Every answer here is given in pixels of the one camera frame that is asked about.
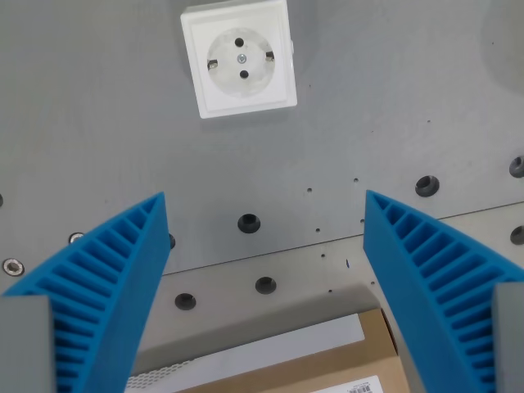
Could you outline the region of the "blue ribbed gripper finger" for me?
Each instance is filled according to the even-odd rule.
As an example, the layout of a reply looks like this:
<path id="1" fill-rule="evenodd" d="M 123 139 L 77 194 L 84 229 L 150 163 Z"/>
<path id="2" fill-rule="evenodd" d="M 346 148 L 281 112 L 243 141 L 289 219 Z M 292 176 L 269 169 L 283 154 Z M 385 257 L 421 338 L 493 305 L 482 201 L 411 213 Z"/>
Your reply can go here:
<path id="1" fill-rule="evenodd" d="M 122 392 L 169 258 L 162 192 L 85 233 L 5 296 L 45 296 L 59 392 Z"/>
<path id="2" fill-rule="evenodd" d="M 495 286 L 523 270 L 464 233 L 368 190 L 364 251 L 428 392 L 496 390 Z"/>

